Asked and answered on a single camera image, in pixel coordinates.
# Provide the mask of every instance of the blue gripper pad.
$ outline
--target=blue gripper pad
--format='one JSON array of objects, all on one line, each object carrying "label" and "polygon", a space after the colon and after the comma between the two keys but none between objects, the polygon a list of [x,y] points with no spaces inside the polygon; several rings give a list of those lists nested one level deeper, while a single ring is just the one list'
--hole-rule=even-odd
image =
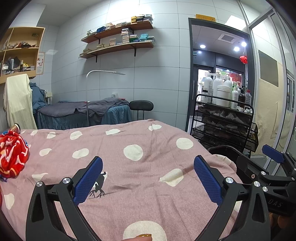
[{"label": "blue gripper pad", "polygon": [[193,166],[211,201],[217,203],[217,205],[220,206],[223,200],[221,186],[214,178],[209,168],[198,156],[195,157]]},{"label": "blue gripper pad", "polygon": [[262,147],[262,153],[264,155],[267,155],[268,157],[270,157],[272,160],[276,161],[277,163],[284,162],[283,154],[280,153],[279,151],[273,149],[269,145],[264,145]]},{"label": "blue gripper pad", "polygon": [[82,176],[82,178],[74,188],[73,201],[76,205],[78,205],[79,203],[83,203],[86,200],[89,192],[91,191],[102,170],[103,161],[100,157],[98,157],[88,168],[88,170],[85,172],[85,174]]}]

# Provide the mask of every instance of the wooden wall shelf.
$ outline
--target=wooden wall shelf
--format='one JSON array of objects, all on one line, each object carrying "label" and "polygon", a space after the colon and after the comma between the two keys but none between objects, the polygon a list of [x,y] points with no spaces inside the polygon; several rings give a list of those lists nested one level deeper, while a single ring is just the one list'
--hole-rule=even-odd
[{"label": "wooden wall shelf", "polygon": [[100,33],[93,34],[91,36],[87,36],[87,37],[83,38],[81,41],[89,44],[93,41],[96,41],[96,40],[99,40],[102,38],[106,38],[106,37],[109,37],[112,35],[120,34],[121,30],[123,28],[130,28],[131,30],[136,31],[136,30],[143,30],[143,29],[152,29],[153,26],[150,22],[131,23],[129,25],[125,25],[125,26],[121,26],[121,27],[117,27],[117,28],[111,28],[109,30],[105,30]]},{"label": "wooden wall shelf", "polygon": [[[4,43],[13,46],[22,41],[28,42],[31,46],[40,46],[43,33],[44,28],[41,27],[9,28],[4,37],[0,40],[0,49],[4,46]],[[0,71],[0,84],[5,83],[7,77],[19,74],[27,74],[28,77],[35,77],[38,52],[39,47],[7,49],[7,45],[5,45],[5,49],[0,51],[0,61],[2,61],[2,64],[5,63],[9,57],[18,57],[20,61],[23,60],[24,63],[29,66],[35,66],[35,70],[15,72],[13,74],[2,74],[2,71]]]},{"label": "wooden wall shelf", "polygon": [[2,75],[0,77],[0,84],[5,83],[7,77],[11,77],[11,76],[19,75],[19,74],[27,74],[29,78],[30,77],[35,77],[36,76],[36,70],[29,70],[29,71],[23,71],[23,72],[16,72],[16,73],[13,73],[13,74]]},{"label": "wooden wall shelf", "polygon": [[128,50],[128,49],[134,49],[135,50],[135,56],[136,56],[136,49],[139,49],[139,48],[153,48],[153,47],[154,46],[150,41],[119,44],[119,45],[106,47],[106,48],[99,49],[99,50],[94,50],[94,51],[88,52],[88,53],[86,53],[86,54],[84,54],[82,56],[79,56],[79,57],[80,58],[91,58],[91,57],[98,56],[98,55],[101,55],[101,54],[112,53],[112,52]]}]

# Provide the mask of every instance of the blue bed skirt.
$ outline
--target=blue bed skirt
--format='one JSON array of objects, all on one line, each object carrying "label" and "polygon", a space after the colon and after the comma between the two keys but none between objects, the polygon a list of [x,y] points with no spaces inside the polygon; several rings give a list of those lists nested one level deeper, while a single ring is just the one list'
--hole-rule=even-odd
[{"label": "blue bed skirt", "polygon": [[[103,115],[101,122],[96,115],[89,118],[89,125],[115,125],[132,121],[131,110],[128,105],[111,107]],[[86,115],[80,112],[55,118],[37,112],[36,124],[38,129],[67,130],[73,128],[87,127]]]}]

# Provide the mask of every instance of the white floor lamp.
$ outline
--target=white floor lamp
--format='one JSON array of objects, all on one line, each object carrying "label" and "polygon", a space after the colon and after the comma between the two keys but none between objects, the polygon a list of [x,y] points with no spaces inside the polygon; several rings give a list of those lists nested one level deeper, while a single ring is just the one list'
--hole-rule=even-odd
[{"label": "white floor lamp", "polygon": [[119,75],[125,75],[120,72],[115,71],[106,71],[106,70],[92,70],[87,73],[86,75],[86,82],[85,82],[85,98],[86,98],[86,116],[87,116],[87,125],[89,126],[89,108],[88,108],[88,100],[87,100],[87,77],[91,72],[105,72],[105,73],[111,73],[111,74],[119,74]]}]

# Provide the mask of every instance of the black stool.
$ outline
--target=black stool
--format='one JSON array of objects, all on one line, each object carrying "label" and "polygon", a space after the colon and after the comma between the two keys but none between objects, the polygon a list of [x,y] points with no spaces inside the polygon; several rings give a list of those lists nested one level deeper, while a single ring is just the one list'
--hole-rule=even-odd
[{"label": "black stool", "polygon": [[143,120],[144,120],[144,111],[153,110],[153,103],[148,100],[134,100],[129,103],[131,110],[137,111],[137,120],[139,120],[139,110],[143,111]]}]

